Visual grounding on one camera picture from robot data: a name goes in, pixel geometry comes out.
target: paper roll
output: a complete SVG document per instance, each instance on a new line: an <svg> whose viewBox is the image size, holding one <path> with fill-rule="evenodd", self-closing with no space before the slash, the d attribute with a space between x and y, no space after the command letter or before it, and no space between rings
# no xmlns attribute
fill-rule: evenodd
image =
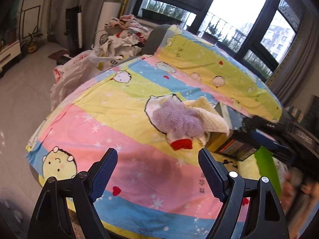
<svg viewBox="0 0 319 239"><path fill-rule="evenodd" d="M99 45L99 39L105 33L104 25L108 23L112 17L116 18L118 16L120 8L121 8L120 3L115 3L115 2L103 3L100 18L98 19L98 26L96 28L95 45Z"/></svg>

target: floor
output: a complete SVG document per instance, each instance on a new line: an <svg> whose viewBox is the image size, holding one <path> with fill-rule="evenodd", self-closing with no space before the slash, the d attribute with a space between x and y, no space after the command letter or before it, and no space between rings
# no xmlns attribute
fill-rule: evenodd
<svg viewBox="0 0 319 239"><path fill-rule="evenodd" d="M25 158L25 146L50 113L56 61L47 56L60 49L47 43L0 79L0 199L20 209L24 231L41 191Z"/></svg>

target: white plastic bag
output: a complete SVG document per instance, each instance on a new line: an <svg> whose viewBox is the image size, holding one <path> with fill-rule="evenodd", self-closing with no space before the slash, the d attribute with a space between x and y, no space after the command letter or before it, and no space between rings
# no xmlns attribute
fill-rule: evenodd
<svg viewBox="0 0 319 239"><path fill-rule="evenodd" d="M87 50L53 70L55 83L51 89L51 110L54 110L80 85L112 67L111 60L122 57L98 57L95 50Z"/></svg>

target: window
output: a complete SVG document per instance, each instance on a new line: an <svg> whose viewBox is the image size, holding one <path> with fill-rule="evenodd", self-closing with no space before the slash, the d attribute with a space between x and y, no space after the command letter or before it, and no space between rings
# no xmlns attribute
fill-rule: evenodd
<svg viewBox="0 0 319 239"><path fill-rule="evenodd" d="M301 0L137 0L133 14L179 24L266 81L290 48L304 11Z"/></svg>
<svg viewBox="0 0 319 239"><path fill-rule="evenodd" d="M278 26L278 31L276 32L276 35L274 35L272 39L273 46L268 47L263 42L261 42L261 44L268 50L270 54L273 55L273 57L276 59L278 63L281 63L281 61L286 55L286 52L290 48L293 38L295 37L295 31L292 29L292 27L289 25L289 23L285 20L285 18L279 11L276 11L272 19L271 25Z"/></svg>
<svg viewBox="0 0 319 239"><path fill-rule="evenodd" d="M265 1L213 0L198 35L238 52Z"/></svg>
<svg viewBox="0 0 319 239"><path fill-rule="evenodd" d="M268 79L272 75L272 71L267 67L267 65L262 62L262 60L256 56L251 50L247 52L247 54L244 57L244 60L246 60L250 65L252 65L258 72L261 73L261 75Z"/></svg>

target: purple loofah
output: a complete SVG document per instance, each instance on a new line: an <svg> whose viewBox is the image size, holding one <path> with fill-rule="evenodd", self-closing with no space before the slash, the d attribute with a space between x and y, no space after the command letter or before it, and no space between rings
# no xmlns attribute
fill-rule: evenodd
<svg viewBox="0 0 319 239"><path fill-rule="evenodd" d="M153 112L153 118L159 130L172 132L178 139L185 135L199 138L204 134L203 125L196 118L196 112L186 109L180 101L166 100L160 109Z"/></svg>

